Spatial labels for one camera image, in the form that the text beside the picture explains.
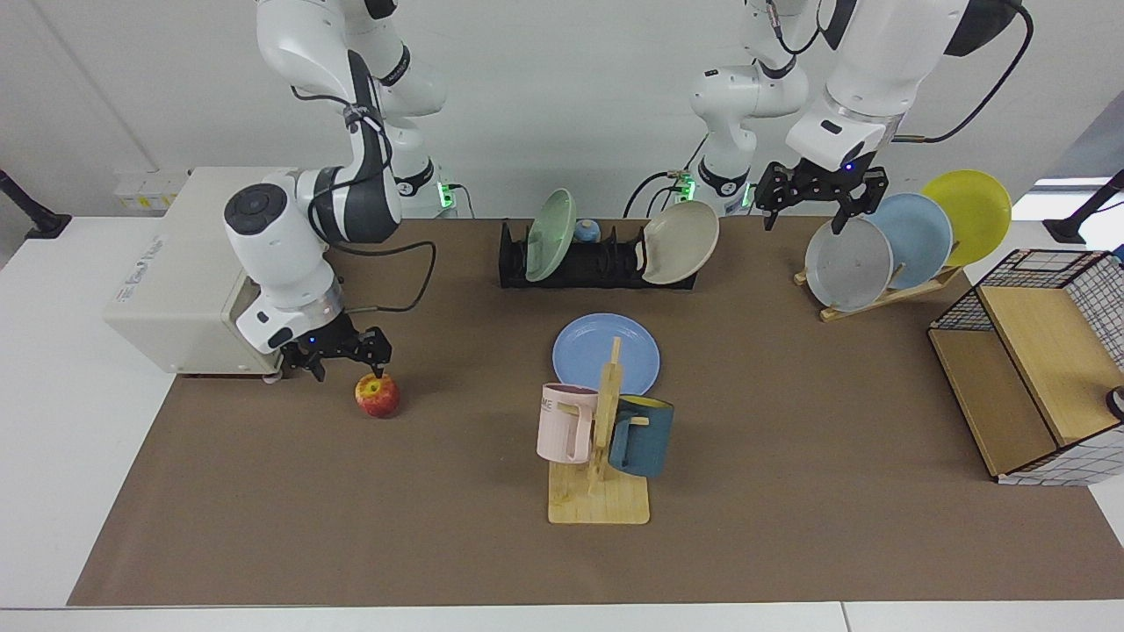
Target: plate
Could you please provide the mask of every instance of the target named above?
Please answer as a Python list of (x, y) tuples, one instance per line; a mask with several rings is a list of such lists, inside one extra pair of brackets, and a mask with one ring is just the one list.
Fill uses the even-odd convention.
[(590, 314), (570, 323), (554, 341), (554, 373), (562, 383), (597, 390), (601, 369), (620, 337), (625, 379), (620, 392), (644, 395), (660, 374), (660, 347), (643, 325), (619, 314)]
[(578, 209), (570, 191), (559, 189), (543, 205), (527, 235), (527, 280), (537, 283), (562, 264), (573, 242)]
[(952, 224), (941, 205), (921, 193), (898, 193), (878, 205), (867, 217), (890, 242), (894, 269), (905, 268), (890, 289), (907, 290), (935, 277), (952, 252)]
[[(718, 245), (718, 216), (709, 206), (677, 204), (644, 226), (647, 268), (644, 280), (654, 286), (678, 283), (703, 269)], [(638, 261), (643, 249), (637, 244)]]
[(832, 234), (828, 222), (816, 231), (804, 263), (808, 288), (819, 303), (840, 312), (869, 307), (890, 285), (894, 254), (886, 235), (863, 217)]
[(1010, 228), (1010, 196), (982, 171), (951, 171), (925, 184), (923, 196), (941, 205), (957, 247), (949, 265), (968, 265), (999, 247)]

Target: apple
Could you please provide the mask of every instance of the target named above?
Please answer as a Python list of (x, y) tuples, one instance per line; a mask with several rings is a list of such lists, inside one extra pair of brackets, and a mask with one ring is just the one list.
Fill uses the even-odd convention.
[(372, 417), (383, 419), (393, 415), (400, 399), (398, 385), (390, 379), (390, 373), (382, 373), (381, 378), (368, 373), (355, 385), (355, 401)]

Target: dark blue mug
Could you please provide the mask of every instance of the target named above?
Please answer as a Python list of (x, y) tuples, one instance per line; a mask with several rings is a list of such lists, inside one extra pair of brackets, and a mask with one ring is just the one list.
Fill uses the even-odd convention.
[(663, 471), (676, 407), (667, 401), (622, 395), (609, 446), (609, 464), (633, 476), (652, 478)]

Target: table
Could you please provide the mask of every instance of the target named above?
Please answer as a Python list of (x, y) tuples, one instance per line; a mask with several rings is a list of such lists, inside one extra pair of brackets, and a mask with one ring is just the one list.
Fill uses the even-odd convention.
[[(701, 623), (715, 630), (880, 630), (928, 620), (942, 629), (1109, 629), (1124, 602), (1042, 604), (764, 604), (523, 608), (234, 608), (60, 611), (66, 601), (172, 378), (103, 325), (106, 297), (155, 220), (80, 218), (56, 242), (26, 244), (0, 272), (0, 341), (15, 359), (0, 367), (0, 628), (149, 629), (229, 625), (299, 629), (561, 629), (624, 617), (651, 630)], [(1049, 245), (1037, 225), (1016, 226), (1015, 245)], [(973, 279), (984, 262), (970, 270)], [(57, 395), (43, 385), (69, 379)], [(35, 419), (34, 425), (27, 419)], [(1124, 481), (1094, 494), (1124, 536)], [(10, 608), (46, 608), (17, 612)]]

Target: blue plate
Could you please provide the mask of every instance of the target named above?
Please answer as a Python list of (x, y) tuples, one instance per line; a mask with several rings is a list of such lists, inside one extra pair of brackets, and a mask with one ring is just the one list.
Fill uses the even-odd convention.
[(941, 205), (919, 193), (898, 193), (865, 216), (886, 235), (894, 268), (905, 265), (890, 289), (908, 290), (935, 277), (952, 252), (952, 224)]
[(620, 392), (644, 395), (660, 374), (660, 349), (640, 323), (618, 314), (590, 314), (570, 323), (554, 341), (554, 373), (559, 381), (597, 390), (601, 369), (620, 338), (625, 380)]

